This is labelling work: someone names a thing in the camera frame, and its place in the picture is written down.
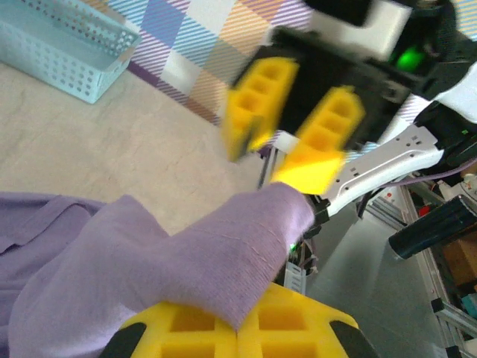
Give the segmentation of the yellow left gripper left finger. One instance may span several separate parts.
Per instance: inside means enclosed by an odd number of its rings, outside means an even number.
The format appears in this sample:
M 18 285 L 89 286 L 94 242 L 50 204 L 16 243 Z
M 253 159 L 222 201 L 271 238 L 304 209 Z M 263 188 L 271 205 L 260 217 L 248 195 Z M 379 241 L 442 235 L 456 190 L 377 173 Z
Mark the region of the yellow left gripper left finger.
M 128 319 L 102 356 L 237 357 L 236 332 L 203 310 L 161 303 Z

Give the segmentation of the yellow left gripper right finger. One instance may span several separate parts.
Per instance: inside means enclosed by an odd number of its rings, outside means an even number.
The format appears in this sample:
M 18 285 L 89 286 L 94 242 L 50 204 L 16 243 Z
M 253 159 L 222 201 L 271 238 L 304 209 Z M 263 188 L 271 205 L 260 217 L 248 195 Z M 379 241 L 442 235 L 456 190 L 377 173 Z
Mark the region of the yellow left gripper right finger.
M 237 332 L 238 357 L 378 357 L 350 315 L 272 283 Z

